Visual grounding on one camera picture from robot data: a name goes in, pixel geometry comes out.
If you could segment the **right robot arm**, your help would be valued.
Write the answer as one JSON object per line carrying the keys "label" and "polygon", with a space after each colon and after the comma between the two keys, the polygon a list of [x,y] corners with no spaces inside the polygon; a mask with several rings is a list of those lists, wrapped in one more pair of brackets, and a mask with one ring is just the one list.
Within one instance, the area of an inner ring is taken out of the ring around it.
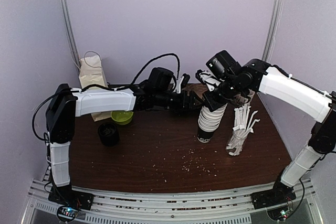
{"label": "right robot arm", "polygon": [[210,140],[217,130],[228,102],[248,90],[271,96],[293,107],[293,114],[286,113],[287,122],[277,122],[282,137],[305,136],[304,146],[294,160],[278,175],[273,188],[254,193],[255,205],[268,206],[285,201],[293,187],[314,168],[316,163],[335,149],[335,92],[316,89],[291,77],[278,65],[252,59],[241,66],[237,61],[211,58],[206,66],[215,81],[208,85],[203,95],[205,105],[198,119],[197,137]]}

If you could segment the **stack of black cup lids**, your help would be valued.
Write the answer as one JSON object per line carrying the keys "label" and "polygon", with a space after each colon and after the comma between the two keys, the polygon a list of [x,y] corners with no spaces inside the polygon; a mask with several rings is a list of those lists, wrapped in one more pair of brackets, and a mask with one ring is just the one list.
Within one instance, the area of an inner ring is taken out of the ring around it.
{"label": "stack of black cup lids", "polygon": [[98,127],[98,135],[104,146],[115,146],[120,141],[119,131],[114,123],[103,123]]}

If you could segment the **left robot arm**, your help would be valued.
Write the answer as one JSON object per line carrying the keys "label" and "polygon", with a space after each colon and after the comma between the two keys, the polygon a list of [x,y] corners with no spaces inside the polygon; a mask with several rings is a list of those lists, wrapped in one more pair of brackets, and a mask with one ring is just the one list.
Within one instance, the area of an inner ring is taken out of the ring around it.
{"label": "left robot arm", "polygon": [[157,88],[147,82],[112,89],[97,84],[85,88],[61,84],[45,113],[47,157],[53,186],[49,199],[83,209],[90,209],[93,201],[92,194],[75,191],[71,185],[69,148],[75,135],[76,118],[100,112],[144,111],[155,106],[191,111],[202,104],[202,99],[193,91]]}

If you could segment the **stack of white paper cups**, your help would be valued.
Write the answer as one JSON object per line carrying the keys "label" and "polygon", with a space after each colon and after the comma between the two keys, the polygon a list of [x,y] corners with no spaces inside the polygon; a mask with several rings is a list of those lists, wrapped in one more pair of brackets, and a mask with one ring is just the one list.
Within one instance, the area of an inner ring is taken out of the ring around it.
{"label": "stack of white paper cups", "polygon": [[198,117],[197,139],[201,143],[208,143],[218,129],[227,104],[211,112],[205,105],[202,106]]}

